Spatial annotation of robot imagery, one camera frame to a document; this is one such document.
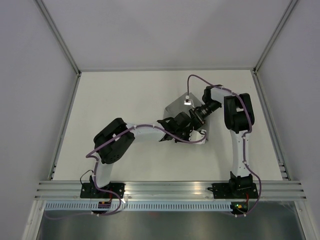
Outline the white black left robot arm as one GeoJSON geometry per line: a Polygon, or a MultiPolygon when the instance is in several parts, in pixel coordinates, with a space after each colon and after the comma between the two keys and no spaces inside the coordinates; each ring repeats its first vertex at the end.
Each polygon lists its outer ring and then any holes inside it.
{"type": "Polygon", "coordinates": [[[96,150],[93,156],[98,159],[98,163],[93,177],[95,183],[91,188],[92,193],[98,198],[108,195],[113,165],[133,143],[171,141],[175,136],[178,137],[177,142],[179,139],[189,141],[192,130],[191,117],[185,112],[157,120],[152,126],[143,124],[138,127],[126,123],[121,117],[115,118],[93,139],[96,150]]]}

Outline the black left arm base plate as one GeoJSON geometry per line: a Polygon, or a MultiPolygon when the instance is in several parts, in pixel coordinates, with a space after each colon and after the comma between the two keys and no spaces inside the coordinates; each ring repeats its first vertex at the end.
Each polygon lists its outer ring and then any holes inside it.
{"type": "Polygon", "coordinates": [[[81,199],[117,199],[117,194],[121,199],[124,197],[125,184],[123,182],[110,182],[107,186],[98,190],[93,183],[83,183],[80,191],[81,199]]]}

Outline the grey cloth napkin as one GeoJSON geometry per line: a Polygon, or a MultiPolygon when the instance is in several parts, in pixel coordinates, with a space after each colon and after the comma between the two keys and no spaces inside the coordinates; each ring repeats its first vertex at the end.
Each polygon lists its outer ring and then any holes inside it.
{"type": "MultiPolygon", "coordinates": [[[[167,105],[164,108],[163,119],[168,118],[168,117],[174,118],[180,112],[185,112],[190,116],[189,110],[193,109],[195,107],[199,107],[201,105],[203,105],[203,103],[193,93],[190,93],[190,94],[184,93],[183,95],[178,97],[176,100],[174,100],[173,102],[171,102],[169,105],[167,105]],[[189,95],[190,99],[192,99],[192,103],[193,103],[192,106],[191,105],[184,105],[185,95],[189,95]]],[[[205,124],[200,129],[195,130],[195,131],[200,131],[200,130],[206,130],[206,138],[208,139],[209,132],[210,132],[210,123],[205,122],[205,124]]],[[[174,139],[174,141],[176,143],[184,141],[183,139],[180,139],[177,136],[175,136],[175,138],[173,138],[168,134],[166,134],[165,137],[163,138],[163,140],[168,140],[168,141],[172,140],[172,139],[174,139]]]]}

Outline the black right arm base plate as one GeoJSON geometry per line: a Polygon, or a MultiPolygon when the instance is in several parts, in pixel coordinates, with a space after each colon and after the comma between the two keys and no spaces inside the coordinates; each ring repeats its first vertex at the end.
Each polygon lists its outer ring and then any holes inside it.
{"type": "Polygon", "coordinates": [[[214,199],[257,199],[259,196],[257,186],[254,183],[252,187],[244,189],[232,189],[228,183],[212,183],[208,190],[213,193],[214,199]]]}

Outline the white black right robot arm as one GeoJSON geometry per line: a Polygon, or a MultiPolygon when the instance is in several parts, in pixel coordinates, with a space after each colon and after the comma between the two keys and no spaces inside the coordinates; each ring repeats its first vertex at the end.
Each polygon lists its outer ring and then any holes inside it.
{"type": "Polygon", "coordinates": [[[207,86],[202,96],[203,105],[189,110],[195,131],[206,123],[206,118],[223,107],[224,123],[232,142],[232,169],[228,183],[214,183],[211,191],[216,199],[257,199],[259,192],[250,169],[249,138],[255,123],[251,97],[248,93],[236,94],[221,85],[207,86]]]}

